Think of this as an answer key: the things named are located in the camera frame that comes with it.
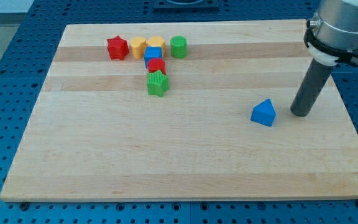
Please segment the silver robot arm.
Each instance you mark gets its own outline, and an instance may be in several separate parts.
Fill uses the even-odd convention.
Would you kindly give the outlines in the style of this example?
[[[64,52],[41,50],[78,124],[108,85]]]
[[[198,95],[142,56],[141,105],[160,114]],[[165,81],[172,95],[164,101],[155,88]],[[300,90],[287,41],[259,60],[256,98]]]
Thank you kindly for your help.
[[[323,0],[306,22],[304,43],[313,59],[290,111],[307,116],[335,66],[358,67],[358,0]]]

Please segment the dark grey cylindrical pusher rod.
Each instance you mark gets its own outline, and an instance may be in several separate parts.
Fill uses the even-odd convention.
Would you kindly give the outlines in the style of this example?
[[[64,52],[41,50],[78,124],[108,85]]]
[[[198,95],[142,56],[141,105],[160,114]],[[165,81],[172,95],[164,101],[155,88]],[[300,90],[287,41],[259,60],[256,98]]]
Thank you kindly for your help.
[[[334,66],[323,65],[315,59],[311,61],[290,107],[295,116],[304,117],[310,113],[333,69]]]

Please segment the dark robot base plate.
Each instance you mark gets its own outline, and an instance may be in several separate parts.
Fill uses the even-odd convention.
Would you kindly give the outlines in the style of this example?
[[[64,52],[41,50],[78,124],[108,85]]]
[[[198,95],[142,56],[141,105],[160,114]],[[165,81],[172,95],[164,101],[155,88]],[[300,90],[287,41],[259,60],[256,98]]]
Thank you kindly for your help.
[[[152,0],[153,10],[218,9],[219,0]]]

